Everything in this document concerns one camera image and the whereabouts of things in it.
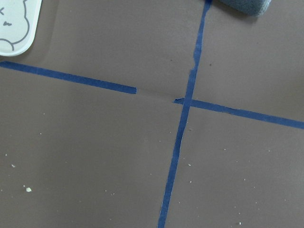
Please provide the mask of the cream bear serving tray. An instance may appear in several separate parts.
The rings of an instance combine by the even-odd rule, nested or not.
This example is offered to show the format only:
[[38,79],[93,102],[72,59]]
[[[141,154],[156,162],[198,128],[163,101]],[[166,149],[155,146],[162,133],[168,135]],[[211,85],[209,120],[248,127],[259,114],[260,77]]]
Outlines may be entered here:
[[42,0],[0,2],[0,55],[14,57],[32,45]]

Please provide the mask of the grey folded cloth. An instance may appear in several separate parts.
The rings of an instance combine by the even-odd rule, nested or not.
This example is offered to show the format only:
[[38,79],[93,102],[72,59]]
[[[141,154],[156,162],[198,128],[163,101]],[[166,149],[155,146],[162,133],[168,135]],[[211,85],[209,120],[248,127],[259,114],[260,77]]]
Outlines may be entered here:
[[271,0],[220,0],[220,2],[246,15],[259,17],[266,12]]

